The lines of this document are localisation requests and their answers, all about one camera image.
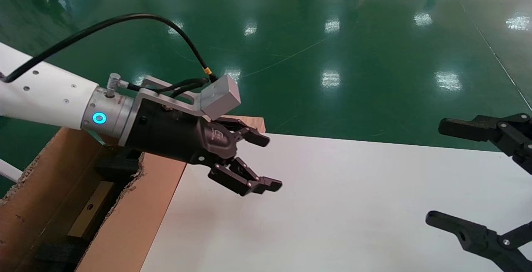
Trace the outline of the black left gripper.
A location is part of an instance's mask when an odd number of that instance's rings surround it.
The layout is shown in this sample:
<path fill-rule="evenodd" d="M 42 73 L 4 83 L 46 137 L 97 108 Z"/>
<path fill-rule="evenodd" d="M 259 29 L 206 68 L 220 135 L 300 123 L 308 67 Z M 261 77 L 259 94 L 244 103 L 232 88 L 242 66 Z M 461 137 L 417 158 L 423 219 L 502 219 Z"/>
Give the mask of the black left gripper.
<path fill-rule="evenodd" d="M 125 146 L 179 162 L 213 166 L 209 179 L 240 196 L 279 191 L 282 181 L 258 176 L 241 158 L 234 158 L 240 141 L 266 147 L 270 138 L 243 118 L 220 117 L 213 123 L 144 99 Z"/>

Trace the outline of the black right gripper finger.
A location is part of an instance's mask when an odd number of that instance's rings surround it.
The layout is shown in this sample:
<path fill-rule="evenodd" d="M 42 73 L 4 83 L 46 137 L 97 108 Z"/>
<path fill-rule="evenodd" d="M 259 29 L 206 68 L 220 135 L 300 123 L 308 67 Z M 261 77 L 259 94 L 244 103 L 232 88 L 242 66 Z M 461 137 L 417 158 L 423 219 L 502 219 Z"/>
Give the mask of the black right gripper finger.
<path fill-rule="evenodd" d="M 491 142 L 523 170 L 532 173 L 532 121 L 519 113 L 503 118 L 478 115 L 471 121 L 444 118 L 439 134 L 468 141 Z"/>
<path fill-rule="evenodd" d="M 519 248 L 532 240 L 532 223 L 525 223 L 505 234 L 486 226 L 438 211 L 427 213 L 425 222 L 454 234 L 464 251 L 492 261 L 503 272 L 530 272 L 532 262 Z"/>

